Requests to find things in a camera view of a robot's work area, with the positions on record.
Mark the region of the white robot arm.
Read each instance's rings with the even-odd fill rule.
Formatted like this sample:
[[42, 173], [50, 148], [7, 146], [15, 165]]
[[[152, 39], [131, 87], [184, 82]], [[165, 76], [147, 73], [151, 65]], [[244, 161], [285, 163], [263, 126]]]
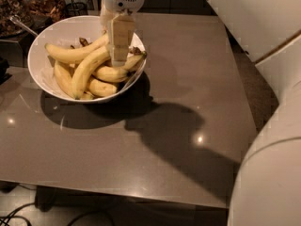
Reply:
[[218, 19], [255, 65], [245, 89], [272, 113], [235, 164], [213, 146], [237, 148], [243, 137], [232, 78], [194, 59], [195, 106], [217, 111], [205, 121], [196, 112], [158, 106], [125, 126], [164, 161], [229, 202], [224, 214], [200, 211], [195, 226], [301, 226], [300, 220], [300, 31], [301, 0], [207, 0]]

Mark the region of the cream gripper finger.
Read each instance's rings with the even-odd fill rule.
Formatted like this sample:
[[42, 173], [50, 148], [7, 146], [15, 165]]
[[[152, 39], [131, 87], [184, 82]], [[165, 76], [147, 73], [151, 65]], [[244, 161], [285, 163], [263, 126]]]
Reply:
[[114, 13], [108, 10], [105, 4], [101, 5], [100, 20], [103, 32], [111, 32], [110, 23], [114, 18]]
[[108, 22], [107, 29], [112, 66], [121, 67], [125, 64], [129, 53], [135, 31], [135, 21], [131, 15], [117, 14]]

